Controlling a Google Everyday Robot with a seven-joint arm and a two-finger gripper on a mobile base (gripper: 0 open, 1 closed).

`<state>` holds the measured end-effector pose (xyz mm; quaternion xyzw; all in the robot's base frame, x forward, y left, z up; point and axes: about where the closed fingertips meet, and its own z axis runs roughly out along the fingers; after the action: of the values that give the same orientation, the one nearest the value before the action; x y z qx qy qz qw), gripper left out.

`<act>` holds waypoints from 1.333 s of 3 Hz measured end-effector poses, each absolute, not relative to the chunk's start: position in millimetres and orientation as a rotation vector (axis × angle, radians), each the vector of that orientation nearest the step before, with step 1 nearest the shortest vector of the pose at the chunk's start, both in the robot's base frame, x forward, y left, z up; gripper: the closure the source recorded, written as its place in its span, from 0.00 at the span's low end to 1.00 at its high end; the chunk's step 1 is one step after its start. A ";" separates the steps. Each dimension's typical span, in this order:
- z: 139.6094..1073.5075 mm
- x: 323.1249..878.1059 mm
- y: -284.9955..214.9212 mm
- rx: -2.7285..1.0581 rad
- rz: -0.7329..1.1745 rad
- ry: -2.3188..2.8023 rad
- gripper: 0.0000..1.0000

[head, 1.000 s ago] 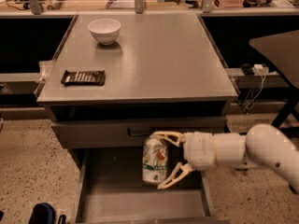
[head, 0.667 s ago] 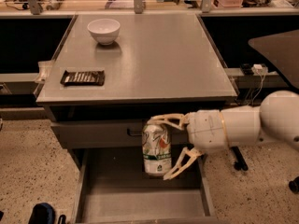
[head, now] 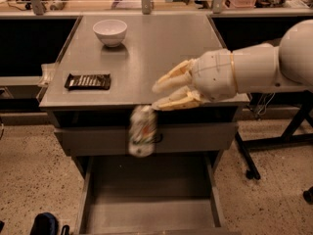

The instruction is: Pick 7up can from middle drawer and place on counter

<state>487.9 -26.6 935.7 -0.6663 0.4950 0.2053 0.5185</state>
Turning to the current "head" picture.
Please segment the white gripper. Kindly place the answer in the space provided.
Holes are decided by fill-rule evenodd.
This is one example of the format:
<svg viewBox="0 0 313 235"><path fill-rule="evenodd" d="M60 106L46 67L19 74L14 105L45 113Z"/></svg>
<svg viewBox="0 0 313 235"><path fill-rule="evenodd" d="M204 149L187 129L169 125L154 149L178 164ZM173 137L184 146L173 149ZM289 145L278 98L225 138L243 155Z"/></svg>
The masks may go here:
<svg viewBox="0 0 313 235"><path fill-rule="evenodd" d="M197 90L188 86L193 81ZM232 53L227 49L208 51L199 58L185 60L159 78L152 90L165 90L184 86L152 104L156 111L176 111L197 108L206 100L222 101L237 95Z"/></svg>

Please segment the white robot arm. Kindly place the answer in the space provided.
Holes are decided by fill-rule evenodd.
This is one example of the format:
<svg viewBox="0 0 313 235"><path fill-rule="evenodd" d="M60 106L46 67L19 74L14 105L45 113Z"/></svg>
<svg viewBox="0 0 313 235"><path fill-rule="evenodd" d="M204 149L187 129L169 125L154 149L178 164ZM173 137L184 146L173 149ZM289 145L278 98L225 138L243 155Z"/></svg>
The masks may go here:
<svg viewBox="0 0 313 235"><path fill-rule="evenodd" d="M278 93L313 88L313 21L292 26L274 46L262 43L235 51L208 51L185 60L153 86L173 92L153 102L158 111L196 108L243 93Z"/></svg>

